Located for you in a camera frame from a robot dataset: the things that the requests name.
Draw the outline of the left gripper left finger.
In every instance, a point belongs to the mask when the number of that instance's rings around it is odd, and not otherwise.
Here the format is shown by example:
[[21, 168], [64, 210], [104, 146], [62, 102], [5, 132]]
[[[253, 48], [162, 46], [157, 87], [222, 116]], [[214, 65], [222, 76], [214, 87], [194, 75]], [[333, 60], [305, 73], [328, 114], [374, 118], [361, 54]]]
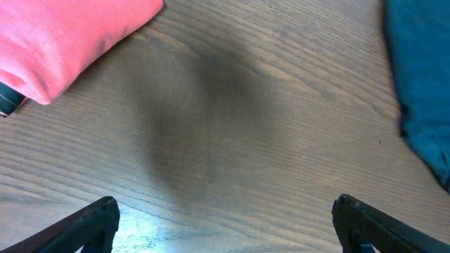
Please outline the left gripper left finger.
[[111, 253], [119, 221], [116, 199], [102, 197], [1, 253]]

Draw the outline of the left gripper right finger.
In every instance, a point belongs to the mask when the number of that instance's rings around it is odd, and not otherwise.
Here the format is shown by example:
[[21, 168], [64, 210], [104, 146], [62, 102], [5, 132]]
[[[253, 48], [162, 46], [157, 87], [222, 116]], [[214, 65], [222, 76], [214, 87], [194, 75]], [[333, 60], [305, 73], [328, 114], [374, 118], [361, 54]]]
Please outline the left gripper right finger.
[[331, 213], [343, 253], [449, 253], [448, 244], [351, 195], [341, 194]]

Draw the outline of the folded black garment under red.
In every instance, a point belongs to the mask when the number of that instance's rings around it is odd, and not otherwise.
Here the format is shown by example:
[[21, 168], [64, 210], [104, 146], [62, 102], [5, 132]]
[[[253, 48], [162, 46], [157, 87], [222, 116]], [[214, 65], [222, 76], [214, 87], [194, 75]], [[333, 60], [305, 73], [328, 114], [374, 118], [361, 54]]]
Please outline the folded black garment under red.
[[2, 117], [8, 117], [18, 109], [27, 97], [14, 89], [0, 83], [0, 112]]

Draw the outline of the folded red shirt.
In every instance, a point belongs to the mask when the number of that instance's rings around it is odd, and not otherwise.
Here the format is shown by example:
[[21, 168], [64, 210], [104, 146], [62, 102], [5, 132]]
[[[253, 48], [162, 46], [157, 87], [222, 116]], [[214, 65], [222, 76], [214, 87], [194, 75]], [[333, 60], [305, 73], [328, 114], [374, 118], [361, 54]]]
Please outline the folded red shirt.
[[48, 105], [162, 7], [162, 0], [2, 0], [1, 83]]

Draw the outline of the navy blue garment pile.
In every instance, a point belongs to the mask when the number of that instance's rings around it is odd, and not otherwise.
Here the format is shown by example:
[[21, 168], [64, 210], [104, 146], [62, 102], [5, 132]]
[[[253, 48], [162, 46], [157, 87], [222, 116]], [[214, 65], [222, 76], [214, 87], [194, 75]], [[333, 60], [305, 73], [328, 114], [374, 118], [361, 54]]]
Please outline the navy blue garment pile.
[[401, 134], [449, 189], [449, 0], [386, 0]]

